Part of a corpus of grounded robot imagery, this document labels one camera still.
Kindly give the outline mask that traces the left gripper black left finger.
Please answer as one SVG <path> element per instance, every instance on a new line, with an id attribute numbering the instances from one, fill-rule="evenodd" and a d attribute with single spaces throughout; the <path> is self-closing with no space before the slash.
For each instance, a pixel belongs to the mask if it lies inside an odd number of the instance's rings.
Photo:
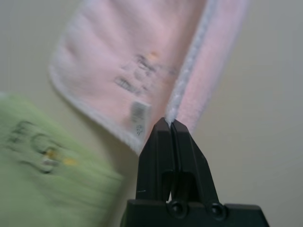
<path id="1" fill-rule="evenodd" d="M 161 118 L 139 156 L 136 199 L 167 201 L 175 172 L 172 136 Z"/>

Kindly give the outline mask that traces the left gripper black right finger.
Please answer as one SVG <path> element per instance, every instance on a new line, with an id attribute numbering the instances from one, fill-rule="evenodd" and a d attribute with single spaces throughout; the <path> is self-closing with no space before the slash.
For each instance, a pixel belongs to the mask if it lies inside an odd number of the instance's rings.
<path id="1" fill-rule="evenodd" d="M 188 128 L 175 120 L 171 125 L 175 160 L 172 198 L 185 202 L 218 203 L 208 162 Z"/>

